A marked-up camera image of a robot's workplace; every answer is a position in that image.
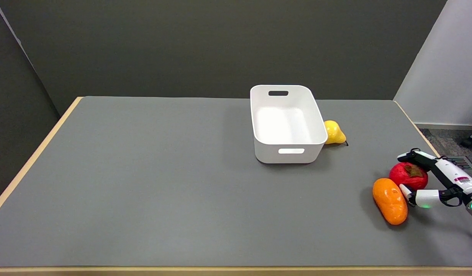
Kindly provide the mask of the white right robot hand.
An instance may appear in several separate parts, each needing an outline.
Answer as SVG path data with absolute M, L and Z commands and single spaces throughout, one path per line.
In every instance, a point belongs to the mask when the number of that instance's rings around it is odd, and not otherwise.
M 472 177 L 464 170 L 444 157 L 435 157 L 413 148 L 397 157 L 400 162 L 406 161 L 427 172 L 431 172 L 445 190 L 414 190 L 411 185 L 399 185 L 406 202 L 412 207 L 429 209 L 444 205 L 458 207 L 464 205 L 472 215 Z

